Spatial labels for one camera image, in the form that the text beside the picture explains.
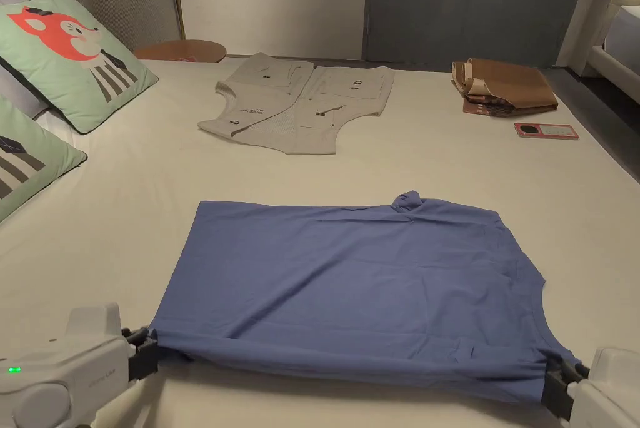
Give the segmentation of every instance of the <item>fox pillow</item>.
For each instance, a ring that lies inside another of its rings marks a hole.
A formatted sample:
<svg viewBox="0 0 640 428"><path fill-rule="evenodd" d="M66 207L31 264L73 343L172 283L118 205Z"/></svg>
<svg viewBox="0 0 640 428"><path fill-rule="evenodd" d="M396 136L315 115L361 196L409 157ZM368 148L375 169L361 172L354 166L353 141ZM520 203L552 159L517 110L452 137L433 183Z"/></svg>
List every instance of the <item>fox pillow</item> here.
<svg viewBox="0 0 640 428"><path fill-rule="evenodd" d="M80 133L158 80L76 0L0 6L0 64Z"/></svg>

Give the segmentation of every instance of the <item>bed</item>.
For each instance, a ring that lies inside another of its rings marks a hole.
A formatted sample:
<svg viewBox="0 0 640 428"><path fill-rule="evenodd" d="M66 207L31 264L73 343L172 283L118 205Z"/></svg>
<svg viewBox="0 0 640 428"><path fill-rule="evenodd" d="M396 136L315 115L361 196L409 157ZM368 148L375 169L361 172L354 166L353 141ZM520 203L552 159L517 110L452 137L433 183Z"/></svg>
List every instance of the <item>bed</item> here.
<svg viewBox="0 0 640 428"><path fill-rule="evenodd" d="M617 6L604 40L593 46L588 64L640 103L640 6Z"/></svg>
<svg viewBox="0 0 640 428"><path fill-rule="evenodd" d="M56 338L69 311L113 300L123 323L154 317L201 200L383 205L398 193L496 210L547 279L546 319L588 364L596 347L640 350L640 186L560 103L533 123L579 141L518 138L513 120L462 113L443 73L397 72L380 117L340 132L334 156L287 156L199 131L242 59L148 61L157 85L88 135L48 126L89 155L0 224L0 353ZM349 174L349 184L340 183ZM163 370L96 426L546 427L540 406L195 364Z"/></svg>
<svg viewBox="0 0 640 428"><path fill-rule="evenodd" d="M603 76L640 103L640 0L585 0L567 65L580 76Z"/></svg>

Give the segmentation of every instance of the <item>green pillow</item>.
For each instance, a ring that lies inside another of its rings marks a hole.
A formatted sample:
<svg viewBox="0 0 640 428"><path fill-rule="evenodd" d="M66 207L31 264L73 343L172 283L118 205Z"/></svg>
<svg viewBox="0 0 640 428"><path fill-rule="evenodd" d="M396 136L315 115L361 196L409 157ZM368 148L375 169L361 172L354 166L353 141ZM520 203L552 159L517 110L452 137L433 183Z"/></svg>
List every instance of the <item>green pillow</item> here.
<svg viewBox="0 0 640 428"><path fill-rule="evenodd" d="M85 159L0 96L0 221Z"/></svg>
<svg viewBox="0 0 640 428"><path fill-rule="evenodd" d="M0 64L80 133L158 80L76 0L0 6Z"/></svg>

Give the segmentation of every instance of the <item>cartoon fox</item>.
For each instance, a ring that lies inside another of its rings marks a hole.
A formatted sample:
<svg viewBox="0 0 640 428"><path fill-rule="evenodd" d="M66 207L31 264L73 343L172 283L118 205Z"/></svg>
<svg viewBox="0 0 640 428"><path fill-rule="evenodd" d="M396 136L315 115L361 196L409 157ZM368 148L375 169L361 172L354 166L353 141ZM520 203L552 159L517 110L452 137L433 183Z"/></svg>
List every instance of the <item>cartoon fox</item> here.
<svg viewBox="0 0 640 428"><path fill-rule="evenodd" d="M100 47L103 34L98 28L89 29L66 14L27 6L7 16L25 32L41 38L51 51L90 70L107 103L138 80L124 62Z"/></svg>

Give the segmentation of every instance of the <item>brown paper bag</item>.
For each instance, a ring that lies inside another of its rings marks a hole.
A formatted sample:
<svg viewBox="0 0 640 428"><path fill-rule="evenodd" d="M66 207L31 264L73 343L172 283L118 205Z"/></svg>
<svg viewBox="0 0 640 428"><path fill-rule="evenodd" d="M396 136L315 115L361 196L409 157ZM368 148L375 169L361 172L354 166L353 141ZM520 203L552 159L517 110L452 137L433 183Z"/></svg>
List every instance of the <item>brown paper bag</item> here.
<svg viewBox="0 0 640 428"><path fill-rule="evenodd" d="M452 66L453 82L472 104L491 116L517 116L558 108L546 79L535 68L471 58Z"/></svg>

